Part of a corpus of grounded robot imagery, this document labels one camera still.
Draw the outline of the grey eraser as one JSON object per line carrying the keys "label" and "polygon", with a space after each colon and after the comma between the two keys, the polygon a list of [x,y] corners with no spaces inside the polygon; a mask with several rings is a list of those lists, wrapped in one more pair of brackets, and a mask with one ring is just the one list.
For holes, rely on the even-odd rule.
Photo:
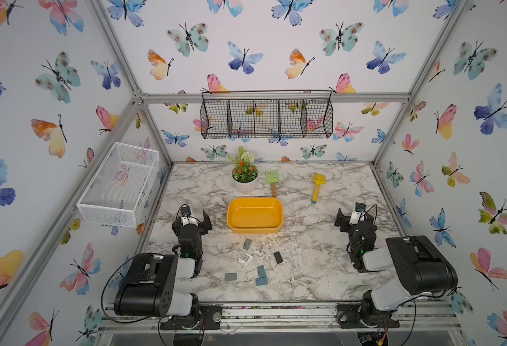
{"label": "grey eraser", "polygon": [[237,280],[237,273],[236,272],[227,272],[224,274],[224,279],[226,281],[236,281]]}
{"label": "grey eraser", "polygon": [[249,250],[252,245],[252,242],[253,241],[251,239],[245,239],[242,245],[242,249]]}

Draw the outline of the white label eraser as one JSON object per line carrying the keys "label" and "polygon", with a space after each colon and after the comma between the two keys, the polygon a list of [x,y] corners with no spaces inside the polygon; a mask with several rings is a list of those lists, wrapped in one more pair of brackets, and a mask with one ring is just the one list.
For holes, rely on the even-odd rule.
{"label": "white label eraser", "polygon": [[245,268],[245,267],[249,266],[252,259],[253,259],[252,255],[250,255],[249,253],[245,253],[243,256],[241,256],[238,259],[238,263]]}

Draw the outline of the yellow plastic storage box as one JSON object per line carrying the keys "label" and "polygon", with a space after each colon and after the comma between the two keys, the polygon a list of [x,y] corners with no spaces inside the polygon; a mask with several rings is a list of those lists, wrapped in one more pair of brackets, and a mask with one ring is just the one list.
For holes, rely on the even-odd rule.
{"label": "yellow plastic storage box", "polygon": [[227,225],[236,234],[275,234],[284,223],[284,208],[276,198],[236,198],[227,209]]}

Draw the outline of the teal eraser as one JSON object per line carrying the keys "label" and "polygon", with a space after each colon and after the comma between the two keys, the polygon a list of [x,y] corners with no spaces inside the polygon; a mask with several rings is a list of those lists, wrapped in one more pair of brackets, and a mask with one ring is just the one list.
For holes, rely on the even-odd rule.
{"label": "teal eraser", "polygon": [[268,284],[268,278],[267,277],[256,278],[256,286],[262,286],[262,285],[267,285],[267,284]]}
{"label": "teal eraser", "polygon": [[258,271],[259,278],[266,278],[266,270],[263,265],[259,265],[257,267],[257,271]]}

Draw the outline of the black eraser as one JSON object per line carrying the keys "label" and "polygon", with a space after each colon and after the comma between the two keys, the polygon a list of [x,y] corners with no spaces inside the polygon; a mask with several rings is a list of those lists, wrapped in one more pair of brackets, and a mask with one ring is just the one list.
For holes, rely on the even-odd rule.
{"label": "black eraser", "polygon": [[275,258],[277,264],[281,264],[281,263],[284,262],[284,260],[283,260],[282,255],[281,255],[280,252],[275,252],[274,253],[274,258]]}

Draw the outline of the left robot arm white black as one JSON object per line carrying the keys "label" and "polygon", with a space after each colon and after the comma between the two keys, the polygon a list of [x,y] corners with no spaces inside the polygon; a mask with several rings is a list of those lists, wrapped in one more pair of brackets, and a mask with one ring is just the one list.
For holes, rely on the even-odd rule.
{"label": "left robot arm white black", "polygon": [[115,295],[113,310],[134,322],[156,317],[161,330],[218,330],[222,321],[220,305],[202,304],[196,294],[175,290],[178,279],[200,274],[203,264],[201,237],[212,230],[207,213],[203,219],[178,216],[172,225],[178,238],[174,253],[142,252],[126,261],[128,271]]}

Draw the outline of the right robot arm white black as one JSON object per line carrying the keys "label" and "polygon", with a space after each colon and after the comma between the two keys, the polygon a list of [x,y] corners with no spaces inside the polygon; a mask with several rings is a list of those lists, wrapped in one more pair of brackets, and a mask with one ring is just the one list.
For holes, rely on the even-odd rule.
{"label": "right robot arm white black", "polygon": [[424,296],[438,299],[457,287],[453,266],[426,236],[392,237],[376,247],[376,217],[357,205],[351,215],[338,210],[334,225],[349,238],[347,255],[360,273],[393,268],[396,277],[379,288],[366,291],[360,302],[339,304],[337,322],[342,329],[398,328],[393,315],[405,304]]}

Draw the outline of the yellow toy shovel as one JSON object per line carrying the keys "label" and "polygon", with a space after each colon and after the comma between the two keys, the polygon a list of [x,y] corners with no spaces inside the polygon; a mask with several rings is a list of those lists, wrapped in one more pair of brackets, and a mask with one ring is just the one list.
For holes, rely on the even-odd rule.
{"label": "yellow toy shovel", "polygon": [[318,202],[321,185],[324,185],[326,183],[326,177],[323,174],[315,173],[313,177],[313,182],[315,184],[315,190],[311,202],[313,204],[316,204]]}

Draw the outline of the potted plant white pot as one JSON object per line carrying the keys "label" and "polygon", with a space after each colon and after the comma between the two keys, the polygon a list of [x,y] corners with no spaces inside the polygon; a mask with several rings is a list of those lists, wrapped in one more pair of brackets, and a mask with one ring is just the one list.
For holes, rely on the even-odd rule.
{"label": "potted plant white pot", "polygon": [[237,154],[232,158],[232,162],[235,165],[232,171],[232,178],[237,191],[242,195],[253,194],[259,176],[254,155],[243,146],[239,146]]}

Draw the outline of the green toy rake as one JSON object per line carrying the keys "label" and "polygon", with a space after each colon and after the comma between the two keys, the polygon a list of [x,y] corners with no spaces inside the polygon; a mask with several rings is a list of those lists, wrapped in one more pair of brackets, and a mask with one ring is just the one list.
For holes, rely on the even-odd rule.
{"label": "green toy rake", "polygon": [[277,170],[266,171],[266,182],[270,184],[272,197],[277,197],[276,185],[280,182],[279,172]]}

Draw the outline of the white mesh wall basket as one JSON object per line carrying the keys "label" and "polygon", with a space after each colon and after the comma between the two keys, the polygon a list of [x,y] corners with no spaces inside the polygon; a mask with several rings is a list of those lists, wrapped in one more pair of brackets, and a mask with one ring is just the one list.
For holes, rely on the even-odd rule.
{"label": "white mesh wall basket", "polygon": [[138,226],[159,159],[153,149],[116,142],[77,202],[82,218],[107,226]]}

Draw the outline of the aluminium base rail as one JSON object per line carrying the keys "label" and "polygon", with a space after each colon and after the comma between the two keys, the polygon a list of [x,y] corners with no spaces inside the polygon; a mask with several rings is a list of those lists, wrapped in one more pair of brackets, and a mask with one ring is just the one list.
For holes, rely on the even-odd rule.
{"label": "aluminium base rail", "polygon": [[459,332],[446,301],[412,301],[384,321],[362,321],[357,301],[204,303],[193,309],[208,332]]}

